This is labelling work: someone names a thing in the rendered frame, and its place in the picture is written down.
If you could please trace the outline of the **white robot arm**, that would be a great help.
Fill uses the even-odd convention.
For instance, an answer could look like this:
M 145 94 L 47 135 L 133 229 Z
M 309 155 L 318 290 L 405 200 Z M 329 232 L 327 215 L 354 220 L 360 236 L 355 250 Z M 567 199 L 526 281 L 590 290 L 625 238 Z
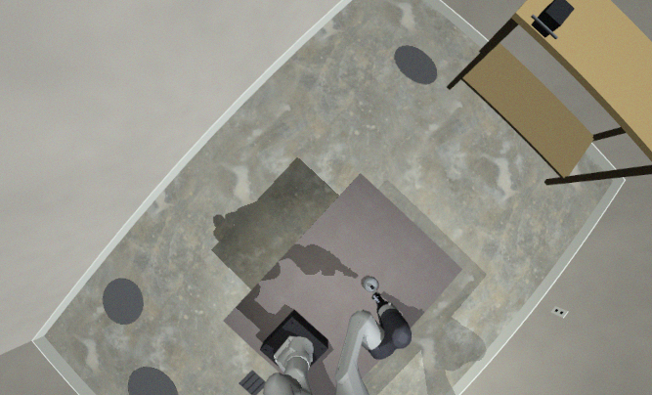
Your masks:
M 369 395 L 358 369 L 361 345 L 374 359 L 382 360 L 411 343 L 409 324 L 391 302 L 383 305 L 377 315 L 379 323 L 369 311 L 357 311 L 351 316 L 335 373 L 335 395 Z M 313 395 L 308 381 L 313 351 L 307 337 L 290 335 L 274 354 L 284 374 L 269 376 L 263 395 Z

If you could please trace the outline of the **grey dome bell body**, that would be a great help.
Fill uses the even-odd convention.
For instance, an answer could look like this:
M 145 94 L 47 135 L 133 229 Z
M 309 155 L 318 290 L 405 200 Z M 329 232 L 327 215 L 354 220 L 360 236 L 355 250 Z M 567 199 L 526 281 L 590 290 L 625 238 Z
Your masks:
M 363 286 L 367 291 L 375 291 L 377 289 L 377 280 L 373 277 L 368 277 L 364 280 Z

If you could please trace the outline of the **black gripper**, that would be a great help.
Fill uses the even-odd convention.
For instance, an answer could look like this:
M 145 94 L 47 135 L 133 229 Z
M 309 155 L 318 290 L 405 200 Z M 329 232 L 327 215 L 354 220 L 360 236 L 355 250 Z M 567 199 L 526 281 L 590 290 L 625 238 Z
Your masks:
M 377 290 L 375 290 L 375 291 L 372 293 L 372 294 L 373 294 L 372 299 L 373 299 L 374 301 L 376 301 L 376 303 L 377 303 L 377 305 L 378 305 L 378 306 L 377 306 L 377 314 L 378 314 L 378 310 L 379 310 L 379 308 L 380 308 L 382 305 L 384 305 L 384 304 L 388 304 L 388 301 L 384 301 L 384 299 L 382 299 L 382 297 L 380 296 L 380 295 L 381 295 L 380 293 L 378 293 L 378 296 L 379 296 L 379 297 L 376 296 L 377 293 L 378 293 Z

